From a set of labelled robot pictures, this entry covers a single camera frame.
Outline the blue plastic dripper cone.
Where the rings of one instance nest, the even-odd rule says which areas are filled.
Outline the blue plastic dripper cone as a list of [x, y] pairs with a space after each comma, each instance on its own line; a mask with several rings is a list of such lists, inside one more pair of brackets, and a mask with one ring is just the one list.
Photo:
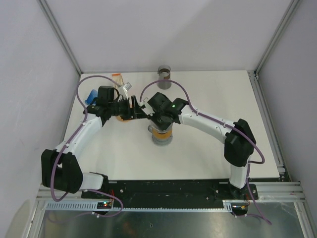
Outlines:
[[86, 105], [95, 105], [96, 104], [96, 98], [98, 97], [97, 90], [93, 89], [91, 90], [89, 96], [85, 100]]

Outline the orange coffee filter pack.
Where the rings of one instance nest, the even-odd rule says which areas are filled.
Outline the orange coffee filter pack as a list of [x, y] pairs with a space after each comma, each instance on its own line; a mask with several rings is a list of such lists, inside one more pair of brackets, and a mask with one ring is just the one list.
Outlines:
[[121, 73], [115, 73], [111, 75], [112, 80], [114, 81], [115, 88], [119, 88], [124, 84], [124, 80]]

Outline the glass coffee server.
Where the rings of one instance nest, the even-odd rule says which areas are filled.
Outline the glass coffee server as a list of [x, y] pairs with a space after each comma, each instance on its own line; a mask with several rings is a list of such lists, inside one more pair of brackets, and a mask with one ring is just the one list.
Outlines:
[[166, 130], [160, 130], [154, 124], [148, 126], [148, 131], [152, 135], [152, 142], [158, 146], [167, 146], [173, 140], [173, 127], [169, 126]]

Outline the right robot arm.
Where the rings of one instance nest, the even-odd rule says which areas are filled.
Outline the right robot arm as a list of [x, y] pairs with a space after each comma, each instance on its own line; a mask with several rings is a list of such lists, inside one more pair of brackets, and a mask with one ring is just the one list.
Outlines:
[[224, 158], [230, 164], [229, 195], [240, 199], [246, 194], [247, 163], [256, 141], [245, 120], [232, 122], [204, 115], [189, 101], [181, 98], [170, 101], [160, 92], [149, 99], [145, 98], [140, 104], [152, 122], [148, 130], [156, 144], [167, 145], [172, 141], [172, 126], [175, 123], [193, 127], [220, 141], [224, 145]]

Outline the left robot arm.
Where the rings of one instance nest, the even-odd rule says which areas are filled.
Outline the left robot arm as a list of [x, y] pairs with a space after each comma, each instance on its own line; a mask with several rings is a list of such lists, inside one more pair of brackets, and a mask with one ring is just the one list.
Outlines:
[[85, 146], [111, 117], [123, 120], [144, 119], [146, 114], [137, 102], [136, 96], [126, 97], [112, 86], [101, 86], [98, 95], [84, 106], [83, 119], [78, 128], [54, 149], [46, 149], [41, 155], [42, 184], [45, 187], [76, 193], [92, 189], [98, 198], [109, 194], [105, 176], [98, 173], [84, 173], [79, 164]]

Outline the grey glass carafe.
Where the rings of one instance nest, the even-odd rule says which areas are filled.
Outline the grey glass carafe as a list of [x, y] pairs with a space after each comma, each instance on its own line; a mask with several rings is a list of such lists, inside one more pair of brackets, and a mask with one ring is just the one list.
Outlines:
[[161, 65], [158, 68], [158, 87], [162, 90], [167, 90], [171, 87], [171, 82], [170, 82], [170, 71], [171, 68], [168, 65]]

